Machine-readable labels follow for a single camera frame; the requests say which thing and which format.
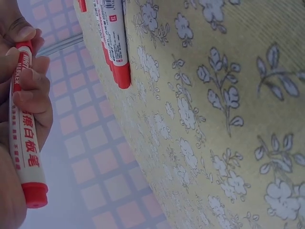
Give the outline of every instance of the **marker label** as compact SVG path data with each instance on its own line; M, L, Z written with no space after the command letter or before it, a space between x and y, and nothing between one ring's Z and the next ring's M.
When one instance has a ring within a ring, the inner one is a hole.
M109 39L109 54L115 66L128 62L122 0L99 0L103 6L105 30Z
M30 182L45 184L34 116L17 108L12 101L13 93L21 91L20 73L23 69L31 67L32 60L28 47L22 46L19 51L19 61L10 88L10 156L22 184Z

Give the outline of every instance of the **pink floor tile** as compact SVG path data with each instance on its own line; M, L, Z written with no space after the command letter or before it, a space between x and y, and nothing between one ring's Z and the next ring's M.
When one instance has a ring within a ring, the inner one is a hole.
M132 181L137 190L142 190L143 188L148 187L148 183L140 169L140 167L133 168L128 171Z
M68 12L68 16L69 16L69 21L70 21L70 23L73 23L73 22L78 21L78 20L77 20L77 17L76 17L75 10L69 11L69 12Z
M59 29L67 24L66 17L62 13L56 17L53 17L53 24L56 29Z
M76 76L71 77L70 83L72 89L77 89L86 84L85 77L83 74L78 74Z
M88 70L87 74L88 74L88 77L89 77L91 82L97 81L99 79L95 69Z
M96 229L119 229L110 212L102 213L92 218Z
M67 84L66 84L66 82L57 83L52 87L52 90L53 90L54 96L58 97L60 95L67 93L67 91L68 91Z
M112 108L110 107L110 103L108 100L100 102L100 108L104 118L109 117L113 114Z
M60 120L61 132L63 135L67 135L78 129L74 115L69 115Z
M64 143L66 145L69 158L85 153L85 147L82 142L81 136L79 135L65 140Z
M46 20L46 21L39 23L37 27L41 29L42 34L52 31L50 20Z
M108 173L118 168L118 163L111 149L107 149L101 153L94 155L94 159L101 174Z
M96 96L96 98L101 98L102 96L105 95L105 92L102 88L102 84L101 83L97 83L95 85L92 86L92 89L94 91L94 94Z
M118 207L117 211L126 228L131 228L145 222L145 218L135 201Z
M119 200L131 194L128 184L123 175L118 175L104 181L112 201Z
M63 69L61 60L55 60L50 63L50 75L52 82L63 78Z
M88 159L83 159L73 163L71 166L78 184L91 180L95 177Z
M98 126L85 132L89 147L95 149L108 142L108 139L104 133L103 127Z
M82 109L81 111L79 111L79 115L81 118L81 124L83 126L90 125L99 120L99 117L97 116L94 106L89 106Z
M81 70L80 62L76 53L65 56L68 74L73 74Z
M77 34L81 32L81 26L79 24L72 26L73 33Z
M74 93L74 99L77 106L91 102L91 96L87 88Z
M34 18L38 21L47 17L47 12L44 5L37 6L33 8Z
M58 36L58 39L60 39L60 40L67 39L70 37L70 31L69 31L69 29L60 30L59 32L57 32L57 36Z
M127 142L123 142L123 143L117 145L117 148L118 148L120 155L122 157L122 160L125 164L135 161L134 155Z
M82 57L85 67L93 66L93 62L92 62L88 49L84 48L81 50L80 53L81 53L81 57Z
M52 0L48 4L50 13L57 13L62 11L62 3L61 0Z
M98 184L81 190L81 195L88 210L94 210L106 204L106 200Z
M158 201L153 193L142 197L142 201L144 202L151 217L156 217L156 216L163 214L161 206L158 203Z
M108 122L107 126L113 139L118 139L123 136L121 128L116 120Z

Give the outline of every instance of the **fingernail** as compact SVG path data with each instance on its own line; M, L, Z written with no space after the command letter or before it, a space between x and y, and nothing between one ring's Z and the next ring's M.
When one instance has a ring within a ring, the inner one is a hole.
M5 55L6 56L12 55L12 54L14 54L17 51L18 51L18 49L16 49L15 47L11 47Z
M32 77L33 77L33 81L39 81L41 79L40 74L35 72L33 69L32 69Z
M30 27L30 26L26 26L26 27L23 27L19 33L18 33L18 36L21 38L21 39L25 39L27 38L31 33L34 33L36 32L36 30L33 28L33 27Z
M33 98L32 92L21 91L21 92L18 92L18 94L19 94L19 98L20 98L21 102L25 102L25 101L28 101Z

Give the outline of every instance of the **floral fabric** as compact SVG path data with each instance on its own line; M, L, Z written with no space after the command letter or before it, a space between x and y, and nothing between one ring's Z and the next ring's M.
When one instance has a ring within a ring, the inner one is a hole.
M79 20L171 226L305 229L304 1L123 4L128 90L105 64L92 7Z

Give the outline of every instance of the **marker barrel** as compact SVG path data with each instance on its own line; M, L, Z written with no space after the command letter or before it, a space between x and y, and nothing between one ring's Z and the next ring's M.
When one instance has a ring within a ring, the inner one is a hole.
M16 44L19 49L18 65L10 85L10 156L14 163L28 208L41 208L48 204L44 172L41 165L33 114L17 108L12 100L15 92L22 91L19 84L23 69L31 68L31 42Z

